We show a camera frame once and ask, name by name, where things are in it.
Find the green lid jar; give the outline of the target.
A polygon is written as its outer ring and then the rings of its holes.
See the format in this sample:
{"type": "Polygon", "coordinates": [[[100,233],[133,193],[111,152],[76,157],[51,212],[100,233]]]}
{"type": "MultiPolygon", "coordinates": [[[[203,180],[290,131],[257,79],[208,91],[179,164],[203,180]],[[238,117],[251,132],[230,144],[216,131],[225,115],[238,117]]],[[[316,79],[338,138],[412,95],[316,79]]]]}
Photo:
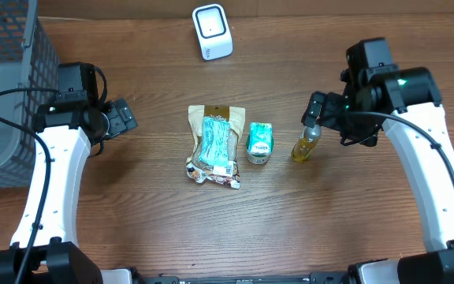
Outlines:
{"type": "Polygon", "coordinates": [[[246,158],[250,163],[261,165],[267,163],[274,149],[274,138],[267,136],[264,139],[250,135],[246,142],[246,158]]]}

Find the yellow liquid bottle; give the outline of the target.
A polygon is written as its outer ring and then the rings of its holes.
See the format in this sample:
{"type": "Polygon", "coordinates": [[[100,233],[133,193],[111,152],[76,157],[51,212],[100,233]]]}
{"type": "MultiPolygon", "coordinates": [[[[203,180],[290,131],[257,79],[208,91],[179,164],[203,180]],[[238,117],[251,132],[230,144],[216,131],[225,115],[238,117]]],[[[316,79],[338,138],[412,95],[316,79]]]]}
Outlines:
{"type": "Polygon", "coordinates": [[[314,127],[305,126],[300,138],[292,149],[291,156],[298,163],[306,162],[313,149],[317,146],[322,136],[322,128],[315,124],[314,127]]]}

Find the Pantree snack bag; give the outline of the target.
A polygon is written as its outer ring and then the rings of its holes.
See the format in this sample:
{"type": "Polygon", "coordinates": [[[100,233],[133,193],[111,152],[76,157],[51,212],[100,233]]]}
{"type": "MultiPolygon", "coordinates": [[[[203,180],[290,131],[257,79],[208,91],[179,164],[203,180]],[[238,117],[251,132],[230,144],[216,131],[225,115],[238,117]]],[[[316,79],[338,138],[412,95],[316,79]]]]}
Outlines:
{"type": "Polygon", "coordinates": [[[237,146],[244,131],[246,110],[236,106],[191,105],[188,122],[194,146],[186,159],[186,174],[202,184],[212,181],[240,187],[237,146]]]}

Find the small teal tissue pack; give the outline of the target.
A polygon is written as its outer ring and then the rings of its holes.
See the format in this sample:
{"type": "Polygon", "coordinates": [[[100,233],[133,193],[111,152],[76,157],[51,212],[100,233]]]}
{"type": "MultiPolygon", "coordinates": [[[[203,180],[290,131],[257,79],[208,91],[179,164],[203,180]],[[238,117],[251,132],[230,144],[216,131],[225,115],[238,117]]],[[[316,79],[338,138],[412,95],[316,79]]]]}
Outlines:
{"type": "Polygon", "coordinates": [[[247,139],[247,152],[250,155],[268,156],[274,147],[273,126],[271,123],[251,122],[247,139]]]}

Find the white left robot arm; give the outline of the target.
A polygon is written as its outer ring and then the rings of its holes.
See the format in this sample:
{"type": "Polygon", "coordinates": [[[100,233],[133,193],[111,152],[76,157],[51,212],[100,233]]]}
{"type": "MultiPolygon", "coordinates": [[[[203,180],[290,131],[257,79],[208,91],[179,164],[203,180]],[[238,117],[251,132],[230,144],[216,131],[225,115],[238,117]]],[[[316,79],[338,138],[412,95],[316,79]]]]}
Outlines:
{"type": "Polygon", "coordinates": [[[78,247],[80,180],[91,148],[137,126],[124,99],[97,89],[102,70],[60,64],[59,85],[38,107],[29,128],[35,163],[28,199],[7,250],[0,251],[0,283],[138,283],[135,268],[100,269],[78,247]]]}

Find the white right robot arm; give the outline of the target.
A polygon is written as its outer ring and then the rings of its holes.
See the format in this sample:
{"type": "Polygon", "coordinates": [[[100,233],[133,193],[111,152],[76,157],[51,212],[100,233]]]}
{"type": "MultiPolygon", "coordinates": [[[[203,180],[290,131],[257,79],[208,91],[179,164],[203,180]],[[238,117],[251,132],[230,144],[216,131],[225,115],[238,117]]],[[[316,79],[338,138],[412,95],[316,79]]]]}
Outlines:
{"type": "Polygon", "coordinates": [[[454,283],[454,150],[441,93],[424,67],[401,69],[387,41],[364,39],[346,52],[344,91],[315,92],[301,121],[336,130],[343,145],[373,147],[384,133],[403,165],[426,251],[351,265],[345,283],[454,283]]]}

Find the teal wet wipes pack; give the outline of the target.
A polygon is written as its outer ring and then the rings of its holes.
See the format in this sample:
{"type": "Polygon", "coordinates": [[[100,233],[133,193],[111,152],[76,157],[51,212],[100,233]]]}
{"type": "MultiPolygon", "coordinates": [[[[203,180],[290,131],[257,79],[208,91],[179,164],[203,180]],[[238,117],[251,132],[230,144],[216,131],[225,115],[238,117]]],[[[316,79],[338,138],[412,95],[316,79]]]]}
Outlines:
{"type": "Polygon", "coordinates": [[[229,164],[230,124],[212,117],[203,119],[203,136],[199,160],[209,166],[229,164]]]}

